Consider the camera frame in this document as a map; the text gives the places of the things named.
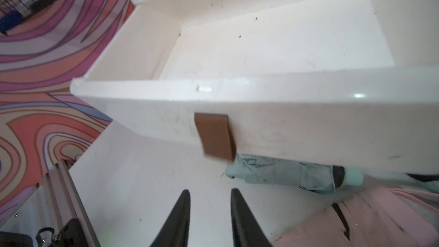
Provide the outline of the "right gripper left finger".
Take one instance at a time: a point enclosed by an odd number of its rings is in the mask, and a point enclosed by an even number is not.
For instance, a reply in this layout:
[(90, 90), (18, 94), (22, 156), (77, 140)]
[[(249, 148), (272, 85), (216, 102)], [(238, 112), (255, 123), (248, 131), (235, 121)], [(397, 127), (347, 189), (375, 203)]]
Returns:
[(190, 227), (190, 192), (182, 191), (151, 247), (187, 247)]

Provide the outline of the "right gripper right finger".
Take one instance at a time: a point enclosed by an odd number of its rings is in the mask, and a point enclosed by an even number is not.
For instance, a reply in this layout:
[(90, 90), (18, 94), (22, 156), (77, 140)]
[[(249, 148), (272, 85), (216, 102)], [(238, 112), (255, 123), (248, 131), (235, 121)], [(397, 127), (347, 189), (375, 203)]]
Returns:
[(234, 188), (230, 199), (234, 247), (271, 247), (241, 192)]

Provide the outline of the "pink umbrella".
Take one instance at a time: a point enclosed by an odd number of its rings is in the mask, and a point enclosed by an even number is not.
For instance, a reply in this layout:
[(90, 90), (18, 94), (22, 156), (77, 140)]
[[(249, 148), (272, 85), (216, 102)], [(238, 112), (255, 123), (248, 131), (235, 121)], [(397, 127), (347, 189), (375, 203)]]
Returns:
[(376, 186), (334, 202), (282, 234), (275, 247), (436, 247), (439, 229), (417, 205), (435, 215), (437, 193)]

